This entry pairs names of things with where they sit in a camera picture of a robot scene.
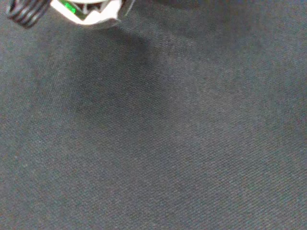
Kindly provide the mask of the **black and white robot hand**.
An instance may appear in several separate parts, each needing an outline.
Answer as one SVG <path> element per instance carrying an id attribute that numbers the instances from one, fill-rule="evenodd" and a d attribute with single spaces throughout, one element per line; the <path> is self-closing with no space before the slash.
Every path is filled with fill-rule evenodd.
<path id="1" fill-rule="evenodd" d="M 134 3 L 134 0 L 11 0 L 6 14 L 8 19 L 28 29 L 51 7 L 76 25 L 105 29 L 121 22 Z"/>

